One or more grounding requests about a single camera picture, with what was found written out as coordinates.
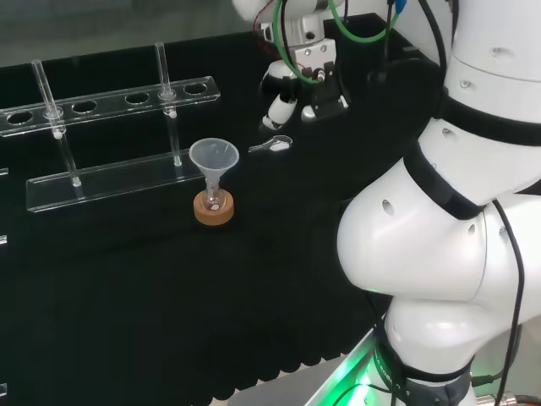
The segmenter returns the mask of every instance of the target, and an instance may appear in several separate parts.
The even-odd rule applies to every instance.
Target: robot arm
[[[342,2],[343,0],[336,0],[337,5]],[[257,22],[261,23],[261,32],[266,41],[275,41],[272,25],[275,23],[273,19],[276,2],[233,0],[233,4],[244,19],[249,21],[257,19]],[[345,110],[348,107],[346,99],[340,91],[336,94],[337,86],[332,85],[337,81],[334,67],[336,44],[334,40],[325,38],[321,19],[321,13],[328,9],[327,0],[289,0],[285,7],[286,18],[283,29],[292,56],[291,63],[304,74],[311,74],[312,79],[322,83],[323,90],[319,92],[325,92],[325,89],[329,92],[328,97],[321,95],[319,97],[319,100],[325,101],[324,106],[308,105],[303,108],[303,121],[314,121],[318,117]],[[272,87],[273,93],[279,94],[262,119],[264,128],[276,131],[289,121],[294,114],[300,92],[300,85],[292,85],[292,82],[298,81],[297,76],[282,60],[270,65],[263,78],[262,89]]]
[[[265,0],[233,2],[250,20],[265,6]],[[289,0],[293,62],[320,66],[303,55],[325,37],[318,13],[326,5]],[[490,204],[495,198],[522,247],[527,285],[520,322],[541,314],[541,197],[510,195],[541,178],[541,47],[524,41],[541,37],[541,2],[461,5],[445,108],[415,151],[352,201],[338,232],[350,281],[395,297],[385,320],[390,345],[405,365],[436,375],[465,368],[511,324],[517,267]],[[271,8],[260,17],[271,22]],[[310,40],[305,27],[315,19],[320,30]],[[370,380],[383,385],[374,371]],[[385,406],[390,395],[379,399],[374,404]],[[474,404],[473,391],[460,402]]]

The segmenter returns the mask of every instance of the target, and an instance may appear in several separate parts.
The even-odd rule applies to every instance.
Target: black table surface
[[[375,16],[352,20],[373,35]],[[29,213],[25,180],[63,172],[48,131],[0,140],[0,381],[10,405],[206,405],[235,388],[348,352],[373,320],[344,276],[336,230],[345,202],[402,157],[430,116],[437,68],[406,63],[367,85],[382,43],[340,39],[350,111],[298,114],[280,154],[264,139],[258,95],[270,59],[250,33],[166,44],[172,80],[212,75],[221,100],[179,108],[181,147],[230,140],[240,161],[221,185],[235,198],[223,228],[199,225],[204,180]],[[408,45],[394,34],[391,56]],[[44,63],[61,99],[158,81],[153,47]],[[30,65],[0,69],[0,107],[39,102]],[[68,127],[79,167],[168,151],[161,112]],[[380,301],[382,309],[388,299]]]

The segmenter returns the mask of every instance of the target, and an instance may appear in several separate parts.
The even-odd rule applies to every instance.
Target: acrylic test tube rack
[[[170,82],[161,42],[156,43],[156,60],[159,85],[58,101],[52,97],[41,61],[32,62],[43,103],[0,110],[0,136],[50,129],[62,152],[67,172],[28,179],[28,211],[51,210],[203,177],[188,159],[189,150],[180,150],[177,107],[216,101],[220,91],[210,76]],[[69,125],[155,110],[164,113],[171,152],[99,167],[77,168],[67,139]]]

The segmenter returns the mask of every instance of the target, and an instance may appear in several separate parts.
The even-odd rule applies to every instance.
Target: test tube
[[[158,59],[158,72],[160,72],[161,93],[160,98],[167,100],[175,97],[175,92],[171,89],[169,81],[169,71],[167,70],[166,48],[163,42],[154,44],[156,48],[156,58]]]
[[[156,49],[156,59],[158,62],[158,72],[160,73],[161,91],[159,97],[165,103],[163,113],[166,115],[167,132],[169,141],[171,142],[172,157],[175,167],[182,166],[180,159],[180,143],[178,142],[178,127],[177,127],[177,109],[175,106],[167,103],[175,99],[175,91],[171,89],[169,81],[169,72],[167,71],[166,49],[163,42],[154,44]]]
[[[36,81],[40,89],[41,98],[45,104],[45,118],[51,123],[52,135],[58,142],[64,165],[66,166],[66,169],[69,172],[69,177],[71,178],[71,183],[73,186],[79,187],[81,185],[81,181],[77,167],[75,166],[74,156],[69,149],[68,140],[66,139],[66,126],[62,120],[62,109],[57,107],[56,103],[54,102],[51,87],[49,86],[47,76],[45,75],[45,70],[43,69],[43,65],[39,59],[32,61],[32,70],[34,71],[34,76],[36,77]]]

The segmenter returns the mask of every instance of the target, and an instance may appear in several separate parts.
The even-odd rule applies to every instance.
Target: white wall
[[[451,10],[445,0],[427,0],[432,8],[435,18],[438,20],[441,35],[444,38],[447,57],[451,55]],[[382,19],[386,19],[387,5],[385,0],[349,0],[348,12],[350,15],[377,13]],[[339,7],[339,14],[343,13],[343,6]],[[427,57],[435,62],[439,61],[438,49],[430,26],[424,17],[423,10],[418,0],[408,0],[406,8],[396,22],[395,29],[418,47]]]

